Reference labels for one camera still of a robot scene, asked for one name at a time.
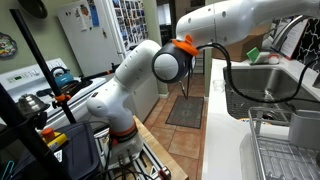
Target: dish rack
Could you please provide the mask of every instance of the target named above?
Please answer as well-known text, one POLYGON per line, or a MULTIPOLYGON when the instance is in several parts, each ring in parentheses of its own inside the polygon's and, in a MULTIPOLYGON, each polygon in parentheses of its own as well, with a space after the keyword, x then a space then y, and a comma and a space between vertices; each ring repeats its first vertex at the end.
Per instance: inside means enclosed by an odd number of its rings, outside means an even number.
POLYGON ((318 180, 320 169, 316 163, 318 151, 294 146, 288 140, 260 134, 261 124, 290 125, 289 122, 266 120, 265 112, 292 113, 264 107, 249 108, 251 141, 260 180, 318 180))

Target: tile floor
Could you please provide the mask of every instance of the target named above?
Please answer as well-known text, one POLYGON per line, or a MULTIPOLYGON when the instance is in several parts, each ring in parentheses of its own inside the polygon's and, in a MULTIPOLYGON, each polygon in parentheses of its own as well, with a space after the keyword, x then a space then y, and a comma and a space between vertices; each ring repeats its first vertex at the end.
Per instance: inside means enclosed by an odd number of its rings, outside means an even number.
MULTIPOLYGON (((200 180, 203 162, 208 103, 204 102, 201 129, 166 124, 178 95, 183 95, 179 84, 169 84, 169 97, 159 99, 144 122, 153 136, 171 154, 190 180, 200 180)), ((190 80, 189 96, 204 97, 204 75, 194 74, 190 80)))

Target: stainless steel sink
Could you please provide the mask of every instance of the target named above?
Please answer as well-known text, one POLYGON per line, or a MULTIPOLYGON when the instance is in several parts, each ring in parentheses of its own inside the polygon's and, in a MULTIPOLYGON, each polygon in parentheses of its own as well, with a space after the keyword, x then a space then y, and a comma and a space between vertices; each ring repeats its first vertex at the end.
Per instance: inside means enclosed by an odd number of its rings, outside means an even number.
MULTIPOLYGON (((248 118, 249 107, 263 106, 285 110, 314 110, 320 111, 320 106, 314 102, 292 100, 287 103, 265 104, 247 100, 235 93, 227 78, 227 69, 224 68, 224 79, 226 81, 225 91, 228 112, 236 119, 248 118)), ((291 96, 296 88, 297 81, 284 70, 275 67, 233 67, 232 78, 235 86, 244 94, 259 99, 282 99, 291 96)), ((296 98, 318 101, 308 91, 301 87, 296 98)), ((265 119, 289 121, 290 117, 279 113, 264 114, 265 119)))

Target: orange ring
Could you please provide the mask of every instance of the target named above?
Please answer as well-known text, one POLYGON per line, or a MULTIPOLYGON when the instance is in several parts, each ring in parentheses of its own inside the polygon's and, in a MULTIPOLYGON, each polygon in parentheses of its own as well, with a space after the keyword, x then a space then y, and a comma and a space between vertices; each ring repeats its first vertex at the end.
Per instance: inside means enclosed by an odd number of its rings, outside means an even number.
POLYGON ((177 46, 178 48, 186 51, 187 53, 191 54, 192 56, 196 56, 199 54, 199 50, 192 46, 192 38, 189 34, 186 35, 185 41, 179 42, 177 40, 172 40, 172 43, 177 46))
POLYGON ((115 135, 115 136, 125 136, 125 135, 131 133, 131 131, 133 131, 135 128, 136 128, 136 122, 133 121, 133 125, 129 129, 122 131, 122 132, 113 132, 110 129, 110 134, 115 135))
POLYGON ((62 101, 69 101, 71 99, 71 96, 69 94, 67 95, 64 95, 64 94, 61 94, 60 96, 55 96, 54 97, 58 102, 62 102, 62 101))

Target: stove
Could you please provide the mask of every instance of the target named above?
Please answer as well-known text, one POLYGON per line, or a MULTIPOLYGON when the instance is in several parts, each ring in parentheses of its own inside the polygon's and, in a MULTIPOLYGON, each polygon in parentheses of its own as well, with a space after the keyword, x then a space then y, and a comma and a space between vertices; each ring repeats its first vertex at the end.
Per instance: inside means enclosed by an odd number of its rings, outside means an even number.
MULTIPOLYGON (((47 61, 47 65, 50 70, 58 66, 68 69, 60 58, 47 61)), ((75 77, 74 82, 77 81, 79 82, 80 78, 75 77)), ((85 88, 81 89, 71 98, 71 100, 68 101, 69 108, 76 120, 81 119, 84 115, 88 114, 88 110, 86 108, 87 98, 95 89, 103 85, 105 82, 105 78, 92 79, 91 83, 88 83, 85 88)), ((0 74, 0 83, 5 87, 15 102, 18 102, 18 99, 23 94, 36 95, 38 91, 50 89, 50 86, 38 65, 32 65, 8 73, 0 74)), ((69 121, 66 118, 62 108, 58 107, 54 109, 52 107, 51 103, 54 101, 54 99, 50 95, 45 95, 39 98, 44 103, 50 104, 50 107, 46 110, 48 114, 47 127, 50 126, 53 128, 58 128, 69 124, 69 121)))

